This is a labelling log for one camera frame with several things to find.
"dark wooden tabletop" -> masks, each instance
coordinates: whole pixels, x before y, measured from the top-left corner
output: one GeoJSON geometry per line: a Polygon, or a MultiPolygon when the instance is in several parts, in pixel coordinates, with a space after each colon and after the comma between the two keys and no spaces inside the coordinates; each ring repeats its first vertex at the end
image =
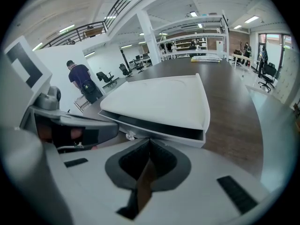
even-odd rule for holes
{"type": "MultiPolygon", "coordinates": [[[[196,73],[201,77],[210,106],[210,125],[202,148],[228,158],[260,179],[263,168],[260,122],[247,88],[228,62],[191,62],[190,58],[166,60],[127,81],[196,73]]],[[[102,120],[98,115],[101,100],[103,98],[87,108],[83,115],[102,120]]]]}

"black rubber pad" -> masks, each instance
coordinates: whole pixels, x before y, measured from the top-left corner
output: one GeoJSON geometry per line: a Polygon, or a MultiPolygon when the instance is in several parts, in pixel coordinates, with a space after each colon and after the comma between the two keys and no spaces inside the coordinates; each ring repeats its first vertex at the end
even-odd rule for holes
{"type": "Polygon", "coordinates": [[[219,178],[217,181],[241,214],[258,204],[231,176],[219,178]]]}
{"type": "Polygon", "coordinates": [[[88,160],[86,158],[79,158],[79,159],[75,159],[72,161],[67,161],[67,162],[65,162],[65,165],[66,165],[66,167],[73,167],[73,166],[83,164],[86,162],[88,162],[88,160]]]}

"black railing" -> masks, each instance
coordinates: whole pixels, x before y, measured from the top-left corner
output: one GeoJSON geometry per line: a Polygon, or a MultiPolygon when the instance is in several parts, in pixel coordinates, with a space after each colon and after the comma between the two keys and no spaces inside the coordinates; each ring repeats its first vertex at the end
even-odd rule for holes
{"type": "Polygon", "coordinates": [[[41,48],[75,44],[95,35],[106,33],[114,19],[123,11],[130,1],[132,0],[117,0],[104,21],[93,22],[75,29],[67,30],[65,33],[60,34],[41,48]]]}
{"type": "Polygon", "coordinates": [[[41,48],[75,44],[87,38],[103,33],[106,33],[104,22],[93,22],[62,33],[55,39],[51,40],[49,43],[42,46],[41,48]]]}
{"type": "Polygon", "coordinates": [[[117,0],[113,5],[112,9],[107,14],[104,22],[106,23],[107,29],[111,26],[114,19],[123,11],[123,9],[131,2],[132,0],[117,0]]]}

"navy shirt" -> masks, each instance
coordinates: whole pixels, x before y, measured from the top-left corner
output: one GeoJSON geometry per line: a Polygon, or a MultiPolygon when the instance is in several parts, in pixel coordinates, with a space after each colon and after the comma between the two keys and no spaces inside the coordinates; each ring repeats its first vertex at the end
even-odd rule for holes
{"type": "Polygon", "coordinates": [[[86,80],[91,80],[88,70],[83,64],[73,66],[69,73],[70,82],[76,82],[81,88],[86,80]]]}

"ceiling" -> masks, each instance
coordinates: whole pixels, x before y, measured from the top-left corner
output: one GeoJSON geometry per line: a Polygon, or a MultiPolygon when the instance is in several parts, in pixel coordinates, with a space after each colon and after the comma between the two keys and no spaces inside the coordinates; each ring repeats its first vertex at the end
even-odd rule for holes
{"type": "Polygon", "coordinates": [[[5,45],[21,35],[34,47],[47,37],[75,24],[102,21],[116,0],[28,0],[11,24],[5,45]]]}
{"type": "MultiPolygon", "coordinates": [[[[191,17],[191,11],[195,11],[200,16],[208,13],[222,15],[222,10],[228,18],[228,25],[231,29],[237,25],[242,25],[242,29],[248,31],[261,25],[285,22],[270,0],[156,0],[147,7],[153,29],[191,17]],[[254,15],[258,16],[259,19],[245,23],[254,15]]],[[[143,37],[138,36],[141,32],[138,18],[134,16],[120,29],[113,41],[120,46],[137,44],[143,41],[143,37]]]]}
{"type": "MultiPolygon", "coordinates": [[[[24,35],[35,47],[59,30],[75,24],[76,27],[102,21],[116,0],[29,0],[13,21],[5,44],[24,35]]],[[[168,23],[185,19],[195,11],[198,16],[225,11],[231,28],[242,25],[251,29],[271,23],[284,23],[283,18],[270,0],[156,0],[146,7],[154,29],[168,23]],[[252,17],[259,19],[245,23],[252,17]]],[[[127,45],[143,41],[137,16],[132,17],[114,36],[112,42],[127,45]]]]}

